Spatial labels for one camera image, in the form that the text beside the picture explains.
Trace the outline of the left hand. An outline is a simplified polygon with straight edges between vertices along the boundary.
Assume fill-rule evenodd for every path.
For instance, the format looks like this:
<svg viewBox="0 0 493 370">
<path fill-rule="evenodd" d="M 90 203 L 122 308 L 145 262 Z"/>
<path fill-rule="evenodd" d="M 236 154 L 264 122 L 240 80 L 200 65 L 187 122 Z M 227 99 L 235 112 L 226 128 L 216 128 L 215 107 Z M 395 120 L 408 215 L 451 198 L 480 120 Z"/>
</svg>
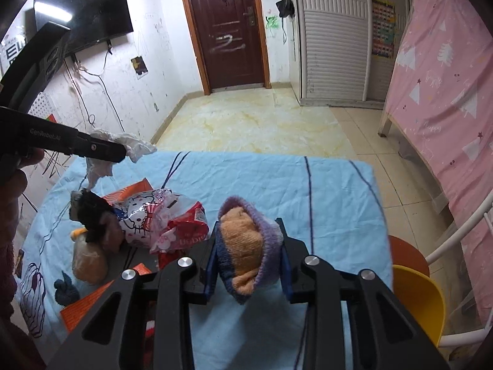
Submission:
<svg viewBox="0 0 493 370">
<path fill-rule="evenodd" d="M 43 150 L 34 149 L 29 157 L 20 160 L 9 180 L 1 185 L 1 261 L 5 261 L 4 257 L 15 237 L 18 226 L 18 198 L 27 188 L 27 177 L 22 169 L 36 165 L 43 157 Z"/>
</svg>

